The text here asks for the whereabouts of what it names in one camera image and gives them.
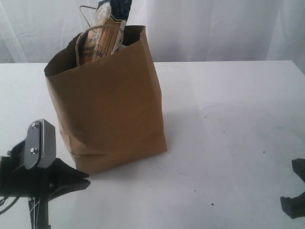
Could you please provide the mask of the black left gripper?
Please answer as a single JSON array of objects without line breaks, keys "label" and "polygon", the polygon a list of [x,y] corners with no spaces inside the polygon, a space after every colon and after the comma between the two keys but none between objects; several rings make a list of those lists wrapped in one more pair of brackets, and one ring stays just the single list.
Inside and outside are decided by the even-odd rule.
[{"label": "black left gripper", "polygon": [[10,197],[15,198],[0,213],[7,212],[20,198],[27,198],[31,227],[50,229],[48,202],[71,192],[85,190],[90,185],[89,175],[56,158],[52,163],[54,183],[51,184],[48,178],[50,168],[34,166],[26,169],[22,162],[24,153],[23,140],[6,156],[0,157],[0,205],[3,206]]}]

